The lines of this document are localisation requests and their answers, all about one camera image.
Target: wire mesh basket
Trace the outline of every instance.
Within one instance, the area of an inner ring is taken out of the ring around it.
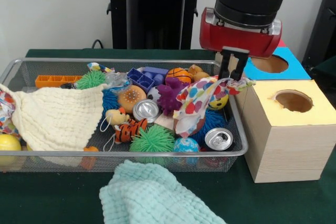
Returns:
[[[77,76],[88,72],[87,63],[98,62],[119,72],[132,67],[143,66],[172,69],[189,68],[197,64],[210,75],[219,72],[215,61],[188,60],[125,60],[125,59],[58,59],[25,58],[12,61],[0,76],[0,83],[12,91],[33,92],[38,75]],[[95,146],[100,152],[46,152],[46,151],[0,151],[0,170],[16,172],[112,172],[128,159],[141,163],[157,163],[172,172],[227,172],[238,156],[248,149],[234,97],[229,97],[223,116],[234,138],[234,148],[223,152],[198,153],[138,153],[129,152],[129,144],[115,145],[110,152],[103,152],[103,146],[113,134],[112,127],[104,133],[95,131],[88,146]]]

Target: purple toy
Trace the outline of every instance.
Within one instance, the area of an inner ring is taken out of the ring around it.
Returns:
[[[159,85],[158,91],[161,97],[157,103],[161,106],[164,115],[171,114],[174,110],[179,110],[182,106],[176,97],[179,92],[188,86],[188,83],[181,82],[178,78],[166,78],[166,85]]]
[[[166,77],[168,71],[169,71],[168,69],[152,68],[152,67],[145,67],[143,69],[143,73],[145,74],[145,76],[154,80],[155,86],[163,84],[164,78]]]

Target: green spiky ball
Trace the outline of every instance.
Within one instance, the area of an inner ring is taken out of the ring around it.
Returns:
[[[175,138],[166,128],[154,125],[146,131],[140,129],[140,135],[133,137],[131,152],[172,152]],[[140,163],[152,163],[165,166],[169,163],[168,157],[141,157],[136,159]]]
[[[105,74],[101,71],[92,71],[84,74],[77,81],[77,89],[90,89],[105,83]]]

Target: can top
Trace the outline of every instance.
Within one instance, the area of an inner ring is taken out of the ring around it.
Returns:
[[[214,128],[205,135],[206,145],[215,151],[228,149],[233,142],[231,131],[225,128]]]
[[[148,123],[153,123],[159,115],[159,106],[151,99],[141,100],[133,107],[133,116],[138,121],[147,119]]]

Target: light blue waffle towel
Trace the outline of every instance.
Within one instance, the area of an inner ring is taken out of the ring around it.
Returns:
[[[225,224],[160,165],[126,160],[99,197],[105,224]]]

